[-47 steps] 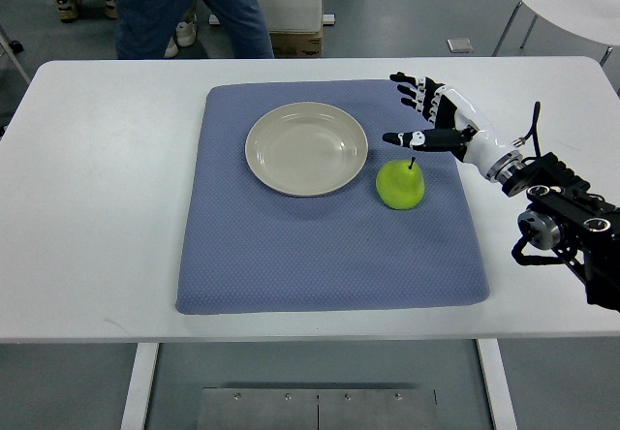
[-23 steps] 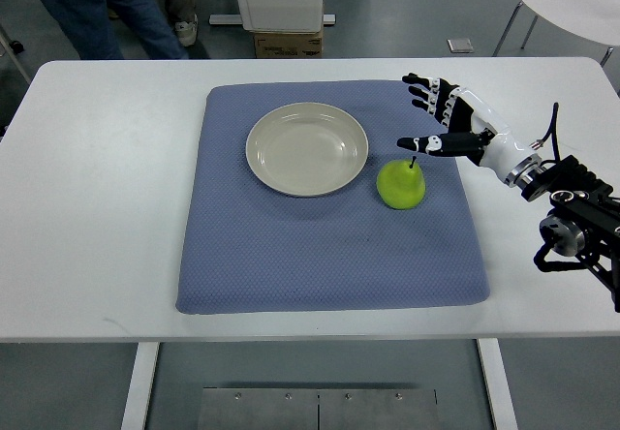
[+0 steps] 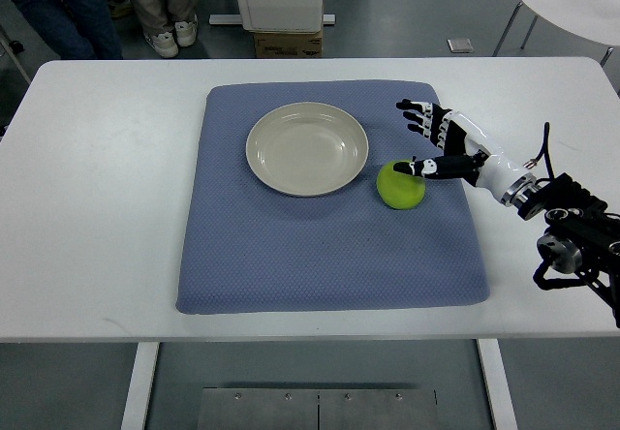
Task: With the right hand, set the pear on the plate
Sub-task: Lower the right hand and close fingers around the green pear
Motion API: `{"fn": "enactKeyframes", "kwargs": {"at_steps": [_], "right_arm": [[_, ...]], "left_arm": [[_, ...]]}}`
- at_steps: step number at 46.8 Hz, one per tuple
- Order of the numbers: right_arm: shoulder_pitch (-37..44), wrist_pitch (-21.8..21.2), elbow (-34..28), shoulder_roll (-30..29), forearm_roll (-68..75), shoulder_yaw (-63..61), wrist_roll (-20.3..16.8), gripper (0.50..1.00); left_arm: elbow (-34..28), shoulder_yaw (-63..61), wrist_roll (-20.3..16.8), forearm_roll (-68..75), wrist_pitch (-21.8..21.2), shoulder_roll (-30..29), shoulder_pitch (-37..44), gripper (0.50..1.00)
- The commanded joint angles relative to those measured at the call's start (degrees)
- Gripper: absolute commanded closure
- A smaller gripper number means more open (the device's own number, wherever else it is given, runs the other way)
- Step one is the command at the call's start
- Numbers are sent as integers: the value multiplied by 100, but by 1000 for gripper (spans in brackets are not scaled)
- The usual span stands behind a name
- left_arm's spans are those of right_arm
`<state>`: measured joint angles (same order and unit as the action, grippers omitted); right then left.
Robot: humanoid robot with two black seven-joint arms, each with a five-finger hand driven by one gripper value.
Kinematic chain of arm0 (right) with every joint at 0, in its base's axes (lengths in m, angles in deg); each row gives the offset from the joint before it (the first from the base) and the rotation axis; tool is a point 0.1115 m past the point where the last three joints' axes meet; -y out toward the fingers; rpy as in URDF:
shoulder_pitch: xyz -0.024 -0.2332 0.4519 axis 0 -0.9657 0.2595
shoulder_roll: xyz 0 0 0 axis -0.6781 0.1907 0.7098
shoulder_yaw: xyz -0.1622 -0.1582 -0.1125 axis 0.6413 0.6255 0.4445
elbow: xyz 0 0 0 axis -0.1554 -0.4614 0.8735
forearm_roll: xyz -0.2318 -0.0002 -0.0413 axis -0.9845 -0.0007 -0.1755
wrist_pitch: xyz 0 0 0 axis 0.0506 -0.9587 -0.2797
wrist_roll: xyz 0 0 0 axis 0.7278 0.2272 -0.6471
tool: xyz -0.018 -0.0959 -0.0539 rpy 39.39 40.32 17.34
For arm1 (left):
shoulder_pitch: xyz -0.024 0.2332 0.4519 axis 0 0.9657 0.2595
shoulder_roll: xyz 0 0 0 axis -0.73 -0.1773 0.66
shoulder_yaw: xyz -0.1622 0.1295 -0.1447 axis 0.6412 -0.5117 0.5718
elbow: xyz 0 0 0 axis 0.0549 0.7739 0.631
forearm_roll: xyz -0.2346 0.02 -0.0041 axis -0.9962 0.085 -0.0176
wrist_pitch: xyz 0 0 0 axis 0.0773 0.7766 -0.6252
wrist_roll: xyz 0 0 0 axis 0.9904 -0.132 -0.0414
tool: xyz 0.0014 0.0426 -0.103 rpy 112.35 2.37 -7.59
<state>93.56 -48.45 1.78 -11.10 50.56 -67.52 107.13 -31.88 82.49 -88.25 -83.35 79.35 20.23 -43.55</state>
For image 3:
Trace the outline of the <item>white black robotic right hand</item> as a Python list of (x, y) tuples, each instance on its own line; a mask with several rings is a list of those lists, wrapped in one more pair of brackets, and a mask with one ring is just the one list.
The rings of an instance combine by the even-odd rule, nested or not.
[(400, 161), (392, 166), (394, 171), (426, 179), (461, 178), (488, 190), (504, 206), (520, 207), (539, 190), (534, 175), (510, 160), (504, 148), (462, 112), (408, 99), (396, 107), (410, 121), (408, 129), (428, 139), (442, 155)]

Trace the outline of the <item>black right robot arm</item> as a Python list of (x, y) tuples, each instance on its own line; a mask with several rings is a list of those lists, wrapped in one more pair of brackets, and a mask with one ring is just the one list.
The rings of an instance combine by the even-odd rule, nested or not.
[(568, 174), (556, 175), (549, 154), (550, 124), (543, 126), (542, 147), (525, 164), (544, 160), (547, 177), (526, 174), (507, 191), (506, 203), (529, 220), (544, 216), (547, 228), (537, 241), (542, 262), (533, 275), (544, 291), (589, 287), (619, 320), (619, 215)]

